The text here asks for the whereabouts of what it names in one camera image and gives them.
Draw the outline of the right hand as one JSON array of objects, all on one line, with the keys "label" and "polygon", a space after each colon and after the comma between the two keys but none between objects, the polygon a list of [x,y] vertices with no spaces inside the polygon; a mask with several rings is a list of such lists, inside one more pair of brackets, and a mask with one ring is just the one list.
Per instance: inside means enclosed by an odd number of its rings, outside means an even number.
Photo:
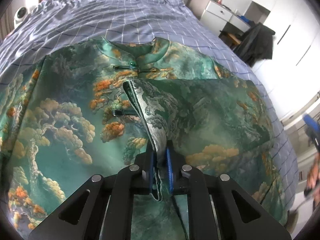
[{"label": "right hand", "polygon": [[304,190],[304,196],[309,197],[316,190],[316,187],[319,185],[319,169],[318,165],[315,164],[310,168],[306,180],[306,188]]}]

